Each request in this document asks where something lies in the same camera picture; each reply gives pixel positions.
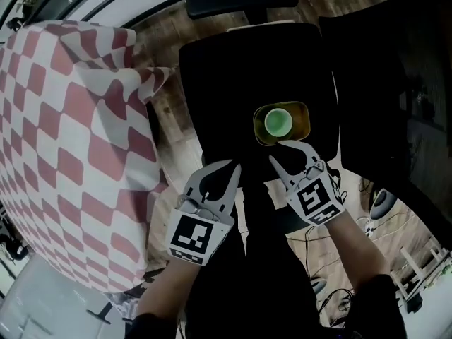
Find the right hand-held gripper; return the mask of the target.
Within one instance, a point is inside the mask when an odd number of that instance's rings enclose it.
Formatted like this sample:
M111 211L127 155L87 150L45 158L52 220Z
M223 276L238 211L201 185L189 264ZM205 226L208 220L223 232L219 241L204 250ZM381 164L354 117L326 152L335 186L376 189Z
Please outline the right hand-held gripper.
M342 214L345 206L338 184L314 148L294 140L280 141L278 146L278 160L272 155L268 159L286 188L287 202L294 212L316 227Z

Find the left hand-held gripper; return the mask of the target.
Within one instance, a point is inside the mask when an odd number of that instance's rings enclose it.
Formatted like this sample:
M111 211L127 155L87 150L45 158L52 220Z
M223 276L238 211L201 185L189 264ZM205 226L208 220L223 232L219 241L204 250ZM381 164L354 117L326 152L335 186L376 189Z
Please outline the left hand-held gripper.
M235 224L231 216L241 165L232 160L211 163L195 171L173 208L165 237L170 256L205 266Z

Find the yellow square tray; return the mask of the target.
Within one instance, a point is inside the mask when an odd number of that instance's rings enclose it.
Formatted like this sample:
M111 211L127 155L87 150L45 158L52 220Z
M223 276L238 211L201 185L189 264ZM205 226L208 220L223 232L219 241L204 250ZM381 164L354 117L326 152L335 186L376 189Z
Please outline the yellow square tray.
M307 106L303 102L279 102L270 105L284 105L289 109L292 115L294 121L293 134L289 139L286 140L301 141L310 134L311 127L309 120L309 111L307 109Z

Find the green cup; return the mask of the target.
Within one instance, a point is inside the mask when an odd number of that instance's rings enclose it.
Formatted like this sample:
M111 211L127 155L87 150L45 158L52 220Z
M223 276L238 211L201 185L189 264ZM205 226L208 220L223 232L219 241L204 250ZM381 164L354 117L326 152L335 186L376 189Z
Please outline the green cup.
M274 137L283 137L292 130L292 115L283 108L275 108L269 111L264 119L266 131Z

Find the person's left forearm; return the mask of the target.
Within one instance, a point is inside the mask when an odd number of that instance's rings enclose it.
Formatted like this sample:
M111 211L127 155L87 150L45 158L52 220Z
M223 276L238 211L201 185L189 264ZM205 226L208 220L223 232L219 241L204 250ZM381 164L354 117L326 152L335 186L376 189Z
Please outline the person's left forearm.
M134 323L176 326L200 269L194 263L172 259L141 296Z

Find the person's right forearm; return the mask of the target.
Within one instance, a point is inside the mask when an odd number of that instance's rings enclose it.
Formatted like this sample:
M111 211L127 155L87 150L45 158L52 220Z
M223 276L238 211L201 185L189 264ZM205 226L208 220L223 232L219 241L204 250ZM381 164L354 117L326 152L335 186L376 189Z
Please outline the person's right forearm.
M355 292L376 276L389 274L389 265L379 248L346 210L329 220L326 228Z

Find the open black grey case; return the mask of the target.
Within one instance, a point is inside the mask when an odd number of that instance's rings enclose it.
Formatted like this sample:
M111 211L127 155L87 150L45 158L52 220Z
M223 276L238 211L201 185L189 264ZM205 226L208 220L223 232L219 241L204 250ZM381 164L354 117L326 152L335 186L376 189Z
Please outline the open black grey case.
M392 207L396 204L397 200L398 198L391 192L387 191L386 189L381 189L377 193L371 205L369 212L370 219L380 220L382 217L389 213Z

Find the black mesh office chair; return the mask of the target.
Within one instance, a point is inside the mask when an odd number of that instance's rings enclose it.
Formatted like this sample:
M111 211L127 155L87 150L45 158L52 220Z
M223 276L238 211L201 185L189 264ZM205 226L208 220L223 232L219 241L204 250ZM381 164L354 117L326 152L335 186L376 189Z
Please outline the black mesh office chair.
M277 178L254 113L307 106L323 160L387 189L452 251L452 0L388 0L317 24L247 27L179 50L206 163L234 159Z

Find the person's black shirt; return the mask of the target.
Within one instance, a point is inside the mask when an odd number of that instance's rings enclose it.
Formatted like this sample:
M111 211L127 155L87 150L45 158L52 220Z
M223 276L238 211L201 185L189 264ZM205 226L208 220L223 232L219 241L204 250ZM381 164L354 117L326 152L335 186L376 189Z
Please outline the person's black shirt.
M343 328L322 326L302 262L270 230L250 231L245 242L228 238L201 267L181 313L186 339L408 339L390 275L354 291ZM176 339L176 332L177 324L139 321L125 339Z

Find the grey oval object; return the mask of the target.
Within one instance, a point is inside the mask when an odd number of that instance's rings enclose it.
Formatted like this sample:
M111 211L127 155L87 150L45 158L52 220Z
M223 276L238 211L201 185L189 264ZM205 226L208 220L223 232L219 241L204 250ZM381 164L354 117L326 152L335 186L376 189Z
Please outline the grey oval object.
M327 279L316 276L310 279L311 288L314 291L315 295L318 295L323 291L323 289L327 285Z

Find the crumpled white cloth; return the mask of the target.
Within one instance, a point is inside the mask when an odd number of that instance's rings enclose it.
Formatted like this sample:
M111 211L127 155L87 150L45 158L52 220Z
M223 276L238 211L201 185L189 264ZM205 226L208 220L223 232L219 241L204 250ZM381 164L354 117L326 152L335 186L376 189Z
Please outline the crumpled white cloth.
M106 292L103 294L123 319L134 320L141 296L140 292Z

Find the pink white checkered tablecloth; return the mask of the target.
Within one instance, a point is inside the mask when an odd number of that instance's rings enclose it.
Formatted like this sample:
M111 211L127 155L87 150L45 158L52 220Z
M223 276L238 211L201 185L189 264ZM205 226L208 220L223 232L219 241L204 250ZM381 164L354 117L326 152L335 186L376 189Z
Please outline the pink white checkered tablecloth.
M0 47L0 202L36 254L102 292L142 282L167 186L146 105L171 71L135 67L135 43L57 20Z

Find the white desk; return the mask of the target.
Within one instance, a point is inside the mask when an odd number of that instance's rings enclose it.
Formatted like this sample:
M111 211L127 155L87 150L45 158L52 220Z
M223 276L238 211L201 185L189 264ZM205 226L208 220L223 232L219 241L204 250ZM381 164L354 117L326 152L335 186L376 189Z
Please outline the white desk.
M124 339L125 323L112 309L107 325L99 313L107 298L33 256L0 304L0 339Z

